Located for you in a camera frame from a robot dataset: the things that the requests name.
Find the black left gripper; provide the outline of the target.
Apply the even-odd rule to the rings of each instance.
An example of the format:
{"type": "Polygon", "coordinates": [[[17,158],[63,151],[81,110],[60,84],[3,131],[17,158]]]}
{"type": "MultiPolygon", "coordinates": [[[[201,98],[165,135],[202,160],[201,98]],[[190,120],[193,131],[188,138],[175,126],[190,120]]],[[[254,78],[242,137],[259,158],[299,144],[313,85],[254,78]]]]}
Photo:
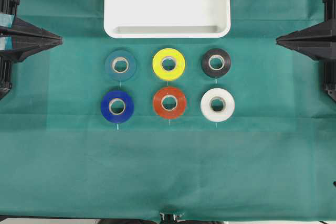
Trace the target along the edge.
{"type": "Polygon", "coordinates": [[[1,0],[1,99],[12,89],[13,62],[19,63],[29,56],[63,44],[62,37],[16,17],[20,0],[1,0]],[[59,40],[46,44],[19,44],[13,49],[10,35],[59,40]]]}

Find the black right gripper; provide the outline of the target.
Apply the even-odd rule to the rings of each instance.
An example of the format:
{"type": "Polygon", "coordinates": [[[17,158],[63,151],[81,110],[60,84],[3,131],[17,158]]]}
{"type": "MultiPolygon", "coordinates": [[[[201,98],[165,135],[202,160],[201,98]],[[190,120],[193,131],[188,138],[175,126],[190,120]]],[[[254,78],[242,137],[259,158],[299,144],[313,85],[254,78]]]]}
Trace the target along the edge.
{"type": "Polygon", "coordinates": [[[324,22],[294,31],[276,39],[277,44],[308,56],[324,60],[323,89],[335,101],[335,0],[322,0],[324,22]]]}

